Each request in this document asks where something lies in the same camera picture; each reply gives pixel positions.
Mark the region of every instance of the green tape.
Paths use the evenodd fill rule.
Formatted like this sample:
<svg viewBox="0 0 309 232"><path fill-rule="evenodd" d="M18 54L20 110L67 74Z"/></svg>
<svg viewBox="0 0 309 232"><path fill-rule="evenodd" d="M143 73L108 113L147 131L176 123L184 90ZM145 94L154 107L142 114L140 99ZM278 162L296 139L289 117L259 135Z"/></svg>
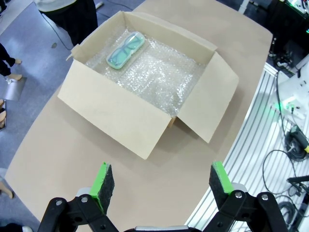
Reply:
<svg viewBox="0 0 309 232"><path fill-rule="evenodd" d="M213 162L212 166L214 167L220 179L224 193L230 194L232 191L234 191L234 187L226 174L222 162L221 161Z"/></svg>
<svg viewBox="0 0 309 232"><path fill-rule="evenodd" d="M99 204L102 210L103 210L103 207L99 200L98 193L100 192L102 188L107 169L108 169L108 164L103 162L97 174L97 177L95 181L93 182L90 193L89 193L89 195Z"/></svg>

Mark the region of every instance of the ribbed metal platform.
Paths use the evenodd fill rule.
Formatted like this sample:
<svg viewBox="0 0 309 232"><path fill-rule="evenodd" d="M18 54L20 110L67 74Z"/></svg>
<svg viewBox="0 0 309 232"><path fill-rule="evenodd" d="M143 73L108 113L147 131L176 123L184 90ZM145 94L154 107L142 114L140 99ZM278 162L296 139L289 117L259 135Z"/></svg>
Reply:
<svg viewBox="0 0 309 232"><path fill-rule="evenodd" d="M247 112L237 138L224 160L225 170L231 182L244 184L252 196L266 191L262 178L262 164L267 153L273 149L283 149L283 131L279 112L270 105L270 95L276 89L276 70L265 64L258 88ZM293 122L283 119L285 130L288 131ZM308 137L309 117L298 124ZM296 175L309 174L309 159L294 162ZM294 177L290 160L282 152L273 152L265 162L265 178L268 188L281 192L290 187L286 179ZM292 197L298 206L303 196ZM278 202L288 201L284 197ZM190 227L204 229L217 212L217 206L210 188L186 222ZM250 231L246 223L237 222L231 231Z"/></svg>

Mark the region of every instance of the eyeglasses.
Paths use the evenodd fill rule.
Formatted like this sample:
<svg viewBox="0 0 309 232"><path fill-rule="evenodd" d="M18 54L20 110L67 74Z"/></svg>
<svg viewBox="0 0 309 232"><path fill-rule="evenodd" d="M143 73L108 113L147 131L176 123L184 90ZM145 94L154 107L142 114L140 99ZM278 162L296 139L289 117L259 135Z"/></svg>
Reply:
<svg viewBox="0 0 309 232"><path fill-rule="evenodd" d="M120 69L145 42L140 32L131 33L107 58L106 62L114 69Z"/></svg>

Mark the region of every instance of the white shirt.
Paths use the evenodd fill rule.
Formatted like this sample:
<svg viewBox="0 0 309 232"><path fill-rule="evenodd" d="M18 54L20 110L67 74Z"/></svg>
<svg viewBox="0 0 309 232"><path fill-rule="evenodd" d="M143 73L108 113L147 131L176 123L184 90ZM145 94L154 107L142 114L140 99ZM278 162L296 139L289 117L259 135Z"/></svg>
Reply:
<svg viewBox="0 0 309 232"><path fill-rule="evenodd" d="M34 0L39 11L49 12L69 6L77 0Z"/></svg>

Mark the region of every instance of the bolt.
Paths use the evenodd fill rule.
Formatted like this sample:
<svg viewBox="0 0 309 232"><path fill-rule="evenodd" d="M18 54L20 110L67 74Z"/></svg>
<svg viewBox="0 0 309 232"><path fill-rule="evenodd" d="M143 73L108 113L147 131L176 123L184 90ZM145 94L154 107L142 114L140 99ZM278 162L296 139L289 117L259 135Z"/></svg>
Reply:
<svg viewBox="0 0 309 232"><path fill-rule="evenodd" d="M266 194L262 195L262 200L267 201L268 200L268 196Z"/></svg>
<svg viewBox="0 0 309 232"><path fill-rule="evenodd" d="M56 201L56 205L59 206L62 204L62 200Z"/></svg>
<svg viewBox="0 0 309 232"><path fill-rule="evenodd" d="M88 198L86 198L86 197L82 198L82 203L86 203L87 201L88 201Z"/></svg>
<svg viewBox="0 0 309 232"><path fill-rule="evenodd" d="M235 193L235 197L236 197L236 198L242 198L241 192L236 192L236 193Z"/></svg>

